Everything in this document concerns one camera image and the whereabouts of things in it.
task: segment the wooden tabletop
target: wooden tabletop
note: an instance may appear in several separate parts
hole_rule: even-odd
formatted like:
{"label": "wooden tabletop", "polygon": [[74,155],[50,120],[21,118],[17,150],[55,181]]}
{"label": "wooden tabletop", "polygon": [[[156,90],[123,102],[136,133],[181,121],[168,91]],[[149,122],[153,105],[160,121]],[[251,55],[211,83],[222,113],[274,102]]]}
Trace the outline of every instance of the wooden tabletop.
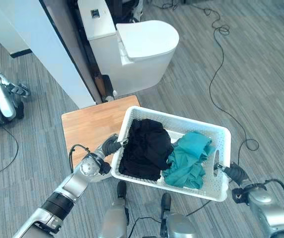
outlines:
{"label": "wooden tabletop", "polygon": [[[140,106],[136,96],[63,114],[67,154],[75,144],[81,144],[88,147],[90,151],[94,151],[111,134],[119,133],[126,110],[131,106]],[[76,148],[72,154],[74,168],[85,155],[84,150]],[[108,156],[105,161],[111,164],[112,155]]]}

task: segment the folded clothes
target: folded clothes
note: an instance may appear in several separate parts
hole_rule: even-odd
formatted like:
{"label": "folded clothes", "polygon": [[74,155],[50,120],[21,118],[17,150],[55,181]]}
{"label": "folded clothes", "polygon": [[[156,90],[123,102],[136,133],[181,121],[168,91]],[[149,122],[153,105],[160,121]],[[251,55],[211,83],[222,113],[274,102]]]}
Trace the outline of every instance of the folded clothes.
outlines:
{"label": "folded clothes", "polygon": [[162,123],[144,119],[132,121],[119,172],[123,175],[156,181],[166,170],[172,153],[171,138]]}
{"label": "folded clothes", "polygon": [[174,151],[168,157],[170,168],[162,172],[164,181],[176,187],[200,189],[203,186],[205,171],[202,162],[215,151],[212,140],[197,132],[186,133],[175,144]]}

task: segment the basket handle hole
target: basket handle hole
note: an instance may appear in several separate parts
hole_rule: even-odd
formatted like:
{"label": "basket handle hole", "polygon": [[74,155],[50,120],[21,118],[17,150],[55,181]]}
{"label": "basket handle hole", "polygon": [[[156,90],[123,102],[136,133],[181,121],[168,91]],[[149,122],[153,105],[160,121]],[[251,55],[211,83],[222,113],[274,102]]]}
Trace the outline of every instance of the basket handle hole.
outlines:
{"label": "basket handle hole", "polygon": [[[213,164],[214,165],[217,164],[217,163],[219,163],[219,150],[216,150],[215,157],[214,157],[214,160],[213,160]],[[213,176],[214,177],[217,177],[218,171],[219,171],[218,169],[213,171]]]}

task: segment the silver robot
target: silver robot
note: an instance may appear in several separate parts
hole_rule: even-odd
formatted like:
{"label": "silver robot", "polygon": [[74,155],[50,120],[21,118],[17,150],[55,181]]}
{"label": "silver robot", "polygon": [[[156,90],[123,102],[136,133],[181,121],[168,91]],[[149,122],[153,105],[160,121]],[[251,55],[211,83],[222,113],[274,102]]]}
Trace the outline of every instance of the silver robot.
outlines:
{"label": "silver robot", "polygon": [[15,85],[0,73],[0,126],[14,118],[24,117],[24,104],[21,97],[28,97],[30,92],[23,84]]}
{"label": "silver robot", "polygon": [[[116,152],[123,142],[117,142],[117,135],[109,137],[93,153],[88,153],[77,165],[74,172],[56,188],[46,202],[38,208],[17,231],[13,238],[52,238],[59,232],[64,218],[84,193],[88,184],[99,174],[108,173],[110,167],[103,160]],[[239,186],[242,193],[236,198],[246,197],[252,214],[266,231],[268,238],[284,238],[284,209],[262,186],[255,186],[246,173],[235,164],[230,168],[217,165]],[[118,197],[106,212],[99,238],[126,238],[129,213],[126,208],[126,184],[118,183]],[[161,228],[163,238],[197,238],[196,229],[190,220],[181,214],[171,212],[171,197],[165,193],[161,201]]]}

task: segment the toilet lid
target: toilet lid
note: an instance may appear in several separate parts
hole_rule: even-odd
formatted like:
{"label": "toilet lid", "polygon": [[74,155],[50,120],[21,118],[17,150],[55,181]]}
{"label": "toilet lid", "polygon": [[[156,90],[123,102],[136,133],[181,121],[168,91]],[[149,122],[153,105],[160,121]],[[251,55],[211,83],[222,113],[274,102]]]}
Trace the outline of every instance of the toilet lid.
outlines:
{"label": "toilet lid", "polygon": [[163,21],[117,24],[116,27],[130,58],[167,53],[175,49],[179,41],[175,28]]}

